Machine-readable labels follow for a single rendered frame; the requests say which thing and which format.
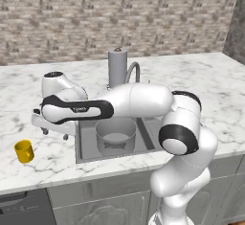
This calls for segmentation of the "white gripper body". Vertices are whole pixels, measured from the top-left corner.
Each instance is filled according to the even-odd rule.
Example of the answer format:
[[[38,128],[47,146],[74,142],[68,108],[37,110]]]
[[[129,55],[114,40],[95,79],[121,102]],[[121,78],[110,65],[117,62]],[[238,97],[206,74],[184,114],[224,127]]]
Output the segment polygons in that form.
[[[39,127],[41,130],[43,128],[48,129],[49,131],[55,131],[55,132],[59,132],[67,135],[71,135],[71,136],[75,136],[76,135],[76,124],[74,122],[67,122],[64,124],[52,124],[48,121],[46,121],[41,115],[32,114],[32,124],[34,126]]]

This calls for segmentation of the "grey steel sink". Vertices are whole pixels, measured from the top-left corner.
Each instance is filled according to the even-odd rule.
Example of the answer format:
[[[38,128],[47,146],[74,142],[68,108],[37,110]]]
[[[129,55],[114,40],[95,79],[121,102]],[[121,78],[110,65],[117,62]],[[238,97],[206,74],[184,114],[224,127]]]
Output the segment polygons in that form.
[[[136,124],[135,146],[130,150],[112,148],[112,152],[105,156],[98,149],[97,121],[79,122],[76,125],[77,135],[75,137],[76,163],[81,164],[162,150],[158,142],[158,134],[162,126],[161,121],[157,118],[133,118],[133,121]]]

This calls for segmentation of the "yellow mug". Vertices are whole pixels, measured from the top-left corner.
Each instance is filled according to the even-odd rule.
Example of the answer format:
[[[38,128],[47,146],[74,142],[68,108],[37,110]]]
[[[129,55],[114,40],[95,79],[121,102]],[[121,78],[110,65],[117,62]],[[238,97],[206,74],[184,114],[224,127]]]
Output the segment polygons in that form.
[[[14,150],[20,163],[26,164],[34,158],[32,143],[28,139],[18,141],[14,145]]]

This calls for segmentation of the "grey metal pot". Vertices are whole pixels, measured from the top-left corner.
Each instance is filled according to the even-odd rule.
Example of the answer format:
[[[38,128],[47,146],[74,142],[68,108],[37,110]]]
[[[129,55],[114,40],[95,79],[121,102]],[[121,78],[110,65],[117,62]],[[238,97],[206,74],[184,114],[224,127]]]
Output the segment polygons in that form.
[[[113,118],[96,124],[97,148],[103,157],[132,153],[136,123],[131,118]]]

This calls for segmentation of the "grey drawer front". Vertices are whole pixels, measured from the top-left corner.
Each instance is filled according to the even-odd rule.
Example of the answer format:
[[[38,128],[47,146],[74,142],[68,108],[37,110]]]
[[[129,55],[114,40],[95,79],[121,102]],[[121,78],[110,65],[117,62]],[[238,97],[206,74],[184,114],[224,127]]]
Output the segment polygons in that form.
[[[241,160],[242,155],[213,160],[209,165],[211,179],[235,175]]]
[[[142,171],[48,188],[54,208],[150,189],[151,171]]]

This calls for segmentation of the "dark grey dishwasher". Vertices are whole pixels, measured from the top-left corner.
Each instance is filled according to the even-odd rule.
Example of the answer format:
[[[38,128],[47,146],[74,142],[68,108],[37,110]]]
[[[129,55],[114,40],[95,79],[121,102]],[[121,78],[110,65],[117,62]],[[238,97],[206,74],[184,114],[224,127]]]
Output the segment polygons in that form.
[[[47,191],[0,195],[0,225],[56,225]]]

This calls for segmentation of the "grey paper towel roll holder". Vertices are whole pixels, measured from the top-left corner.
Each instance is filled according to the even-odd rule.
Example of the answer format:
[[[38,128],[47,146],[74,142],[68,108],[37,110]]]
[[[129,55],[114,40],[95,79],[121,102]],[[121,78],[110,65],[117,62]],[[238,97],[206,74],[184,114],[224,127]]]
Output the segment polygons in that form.
[[[124,84],[127,73],[127,50],[121,47],[108,50],[109,88]]]

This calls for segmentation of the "grey cupboard door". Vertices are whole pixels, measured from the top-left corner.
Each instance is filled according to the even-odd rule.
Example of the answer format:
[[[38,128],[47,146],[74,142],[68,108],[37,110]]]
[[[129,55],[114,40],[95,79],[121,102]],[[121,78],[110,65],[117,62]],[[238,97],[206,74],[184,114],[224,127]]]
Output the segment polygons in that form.
[[[194,225],[226,225],[241,218],[245,203],[245,174],[216,178],[189,202],[187,215]]]
[[[54,208],[56,225],[145,225],[150,191]],[[145,197],[141,221],[142,196]]]

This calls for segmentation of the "grey curved tap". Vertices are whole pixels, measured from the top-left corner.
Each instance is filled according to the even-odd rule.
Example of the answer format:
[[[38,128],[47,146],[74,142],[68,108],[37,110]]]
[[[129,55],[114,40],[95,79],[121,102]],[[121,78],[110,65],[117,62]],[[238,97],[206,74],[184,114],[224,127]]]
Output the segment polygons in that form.
[[[125,79],[124,79],[125,83],[129,83],[132,71],[135,71],[135,81],[136,82],[140,81],[140,75],[141,75],[140,64],[138,62],[134,61],[128,68],[128,71],[127,71]]]

